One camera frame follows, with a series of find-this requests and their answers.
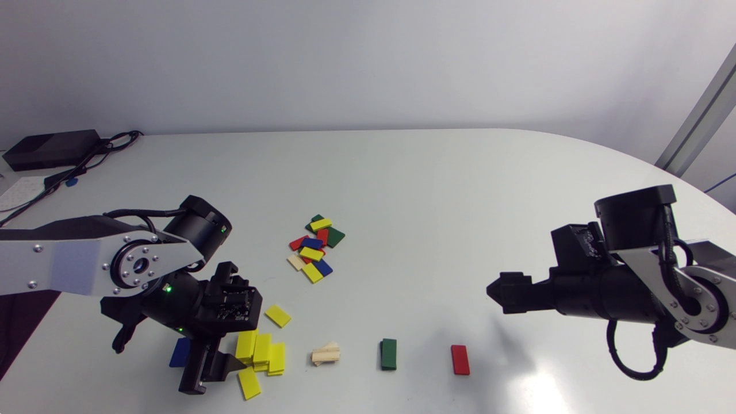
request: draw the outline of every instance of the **blue cable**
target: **blue cable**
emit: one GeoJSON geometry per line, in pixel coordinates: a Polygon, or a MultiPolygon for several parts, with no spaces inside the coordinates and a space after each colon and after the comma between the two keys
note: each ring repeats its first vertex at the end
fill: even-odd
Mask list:
{"type": "Polygon", "coordinates": [[[723,180],[719,181],[718,184],[715,184],[713,187],[710,187],[709,189],[705,190],[704,192],[709,192],[710,190],[714,189],[715,187],[720,186],[721,184],[725,183],[726,181],[732,179],[733,177],[736,177],[736,172],[729,175],[728,177],[724,178],[723,180]]]}

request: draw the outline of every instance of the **yellow wooden block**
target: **yellow wooden block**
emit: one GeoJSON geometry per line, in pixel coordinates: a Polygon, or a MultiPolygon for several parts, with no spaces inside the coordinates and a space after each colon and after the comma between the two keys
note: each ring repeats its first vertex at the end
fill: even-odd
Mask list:
{"type": "Polygon", "coordinates": [[[291,256],[286,258],[286,260],[288,260],[289,263],[291,263],[291,266],[294,266],[294,269],[297,272],[300,271],[302,267],[306,265],[306,263],[302,260],[302,258],[299,257],[299,255],[297,254],[292,254],[291,256]]]}
{"type": "Polygon", "coordinates": [[[255,337],[258,336],[258,328],[252,331],[243,331],[238,334],[238,345],[235,348],[235,358],[247,364],[253,361],[255,350],[255,337]]]}
{"type": "Polygon", "coordinates": [[[253,363],[264,364],[271,357],[271,334],[259,334],[255,337],[255,349],[253,350],[253,363]]]}
{"type": "Polygon", "coordinates": [[[238,379],[240,379],[240,386],[243,388],[245,399],[251,399],[261,393],[261,385],[258,384],[258,378],[255,376],[253,367],[238,372],[238,379]]]}
{"type": "Polygon", "coordinates": [[[317,220],[316,222],[309,223],[309,226],[312,227],[313,231],[322,230],[323,228],[330,227],[332,225],[332,220],[330,219],[322,219],[317,220]]]}
{"type": "Polygon", "coordinates": [[[284,312],[280,307],[276,305],[272,305],[267,311],[266,316],[269,317],[269,319],[273,320],[274,323],[279,325],[280,328],[283,328],[286,326],[287,323],[291,320],[291,316],[289,316],[288,313],[284,312]]]}
{"type": "Polygon", "coordinates": [[[286,367],[286,344],[283,342],[271,344],[271,359],[269,360],[269,374],[275,374],[286,367]]]}
{"type": "Polygon", "coordinates": [[[307,259],[312,259],[314,261],[319,262],[322,260],[322,256],[325,254],[319,250],[314,250],[313,248],[302,248],[302,250],[299,250],[299,256],[306,257],[307,259]]]}
{"type": "Polygon", "coordinates": [[[314,266],[314,263],[310,263],[302,267],[302,271],[305,275],[307,275],[312,283],[317,283],[318,281],[321,281],[322,278],[324,278],[324,276],[322,276],[319,270],[317,270],[317,268],[314,266]]]}

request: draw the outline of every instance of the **metal frame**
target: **metal frame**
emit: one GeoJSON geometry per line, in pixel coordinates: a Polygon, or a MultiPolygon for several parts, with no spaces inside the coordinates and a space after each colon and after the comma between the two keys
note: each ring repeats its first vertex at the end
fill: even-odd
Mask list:
{"type": "Polygon", "coordinates": [[[736,106],[736,44],[654,164],[681,177],[736,106]]]}

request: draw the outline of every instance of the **black box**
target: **black box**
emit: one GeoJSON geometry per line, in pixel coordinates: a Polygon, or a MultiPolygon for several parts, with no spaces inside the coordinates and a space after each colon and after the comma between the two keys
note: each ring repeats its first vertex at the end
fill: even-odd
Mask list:
{"type": "Polygon", "coordinates": [[[27,136],[2,158],[13,171],[76,166],[100,142],[95,130],[27,136]]]}

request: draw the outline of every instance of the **paper sheet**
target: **paper sheet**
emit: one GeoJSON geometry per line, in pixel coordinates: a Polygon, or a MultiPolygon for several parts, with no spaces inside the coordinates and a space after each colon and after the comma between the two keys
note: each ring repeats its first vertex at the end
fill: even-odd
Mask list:
{"type": "MultiPolygon", "coordinates": [[[[43,191],[44,178],[46,177],[21,177],[12,187],[0,195],[0,210],[17,207],[33,200],[43,191]]],[[[0,220],[12,213],[12,211],[0,213],[0,220]]]]}

